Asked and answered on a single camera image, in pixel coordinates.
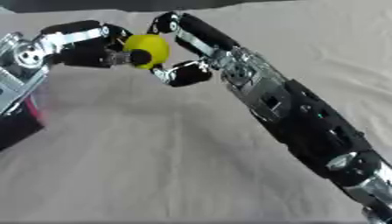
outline screw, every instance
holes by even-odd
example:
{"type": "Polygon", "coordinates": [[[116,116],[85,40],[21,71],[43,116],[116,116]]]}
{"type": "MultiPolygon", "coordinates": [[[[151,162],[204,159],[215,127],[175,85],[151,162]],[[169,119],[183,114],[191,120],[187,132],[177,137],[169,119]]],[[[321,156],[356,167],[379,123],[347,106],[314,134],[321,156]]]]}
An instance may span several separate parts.
{"type": "Polygon", "coordinates": [[[170,29],[175,32],[177,30],[177,23],[176,22],[170,22],[170,29]]]}
{"type": "Polygon", "coordinates": [[[107,26],[102,27],[102,34],[105,36],[109,35],[109,28],[107,26]]]}
{"type": "Polygon", "coordinates": [[[309,112],[309,110],[311,110],[311,106],[309,106],[309,105],[302,105],[301,106],[301,111],[302,112],[304,112],[304,113],[308,113],[309,112]]]}

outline robotic arm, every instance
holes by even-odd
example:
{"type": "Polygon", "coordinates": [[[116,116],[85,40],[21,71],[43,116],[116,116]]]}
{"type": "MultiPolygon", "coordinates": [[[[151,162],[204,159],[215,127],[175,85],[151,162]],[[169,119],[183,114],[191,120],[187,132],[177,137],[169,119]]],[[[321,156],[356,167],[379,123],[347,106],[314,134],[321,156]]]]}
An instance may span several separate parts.
{"type": "Polygon", "coordinates": [[[34,40],[18,32],[6,35],[0,40],[0,133],[13,126],[2,121],[20,113],[26,97],[59,63],[102,68],[131,64],[150,70],[171,87],[208,81],[215,70],[294,157],[361,203],[369,222],[392,223],[391,165],[362,132],[310,89],[192,15],[165,13],[154,19],[147,33],[141,38],[112,24],[82,21],[45,28],[34,40]],[[165,68],[168,46],[157,41],[162,33],[173,33],[180,46],[199,58],[165,68]]]}
{"type": "Polygon", "coordinates": [[[157,17],[148,30],[169,32],[180,46],[199,55],[199,60],[168,70],[159,65],[151,70],[158,78],[170,84],[186,76],[179,71],[192,70],[187,73],[192,80],[203,81],[210,69],[220,71],[227,89],[294,157],[361,203],[370,223],[392,223],[392,168],[362,132],[309,88],[279,73],[259,53],[198,18],[169,12],[157,17]]]}

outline table surface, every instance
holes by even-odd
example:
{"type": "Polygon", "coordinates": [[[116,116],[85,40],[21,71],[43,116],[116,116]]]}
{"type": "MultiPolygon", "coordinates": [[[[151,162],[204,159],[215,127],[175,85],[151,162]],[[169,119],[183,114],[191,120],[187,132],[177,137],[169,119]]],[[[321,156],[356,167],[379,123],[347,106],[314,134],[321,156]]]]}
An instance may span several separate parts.
{"type": "MultiPolygon", "coordinates": [[[[392,2],[246,3],[192,14],[330,102],[392,161],[392,2]]],[[[97,19],[142,33],[158,12],[1,15],[0,34],[97,19]]],[[[170,62],[194,59],[172,44],[170,62]]],[[[55,67],[46,129],[0,154],[0,221],[363,221],[219,81],[170,88],[130,66],[55,67]]]]}

